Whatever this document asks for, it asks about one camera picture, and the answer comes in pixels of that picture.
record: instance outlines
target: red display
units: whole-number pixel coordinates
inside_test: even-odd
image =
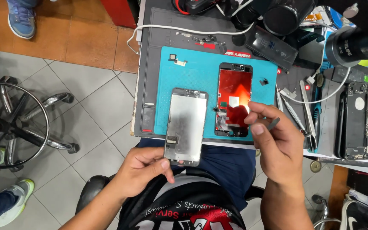
[[[247,128],[244,119],[249,113],[252,73],[221,69],[218,84],[217,108],[227,110],[225,123]]]

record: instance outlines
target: precision screwdriver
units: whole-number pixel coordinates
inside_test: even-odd
[[[295,122],[298,124],[299,128],[302,130],[304,136],[308,137],[308,136],[312,135],[311,133],[308,133],[308,131],[306,131],[306,128],[303,126],[302,122],[300,122],[300,119],[299,119],[298,115],[296,114],[296,112],[293,110],[292,106],[289,105],[289,103],[285,100],[285,98],[282,95],[280,95],[280,96],[282,97],[282,100],[285,103],[285,106],[286,106],[287,110],[289,111],[290,115],[295,120]]]
[[[278,84],[275,83],[275,86],[276,86],[276,101],[278,102],[278,109],[283,112],[282,100],[280,99]]]

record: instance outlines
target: blue sneaker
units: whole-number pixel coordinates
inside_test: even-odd
[[[8,24],[12,32],[20,38],[31,39],[35,34],[35,13],[21,6],[17,0],[7,0]]]

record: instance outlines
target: hand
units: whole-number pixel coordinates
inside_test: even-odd
[[[170,161],[164,158],[163,147],[132,148],[110,184],[120,191],[122,198],[133,197],[160,174],[174,183]]]
[[[262,153],[260,163],[263,172],[283,187],[303,188],[303,134],[273,105],[249,102],[248,107],[251,112],[244,122],[252,124],[255,148]],[[279,123],[268,131],[266,127],[276,118],[280,118]]]

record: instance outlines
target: person's left hand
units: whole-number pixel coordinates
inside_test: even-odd
[[[133,197],[160,174],[174,183],[170,161],[164,158],[163,147],[132,148],[110,184],[120,191],[121,197]]]

